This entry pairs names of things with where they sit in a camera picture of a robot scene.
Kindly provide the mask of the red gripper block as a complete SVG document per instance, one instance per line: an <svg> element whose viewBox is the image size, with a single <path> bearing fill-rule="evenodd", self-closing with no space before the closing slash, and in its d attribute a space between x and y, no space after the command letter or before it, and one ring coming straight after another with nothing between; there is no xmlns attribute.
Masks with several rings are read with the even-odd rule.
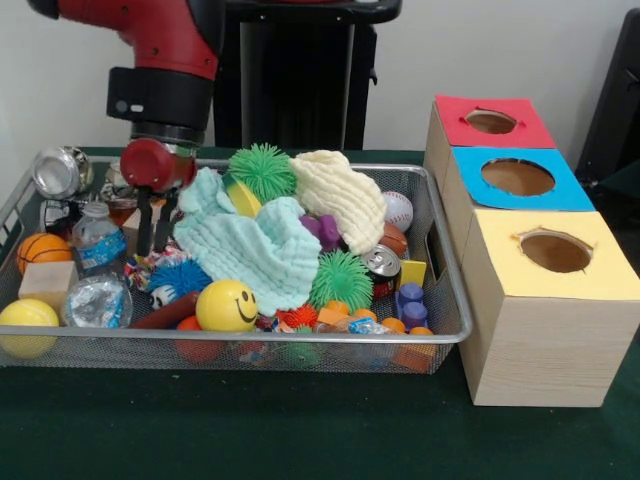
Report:
<svg viewBox="0 0 640 480"><path fill-rule="evenodd" d="M168 191L161 207L154 234L154 250L163 251L171 234L171 215L179 193L177 189L189 186L196 176L198 150L151 138L132 140L120 157L120 171L127 183L138 188L137 207L140 211L136 254L149 255L152 237L151 190Z"/></svg>

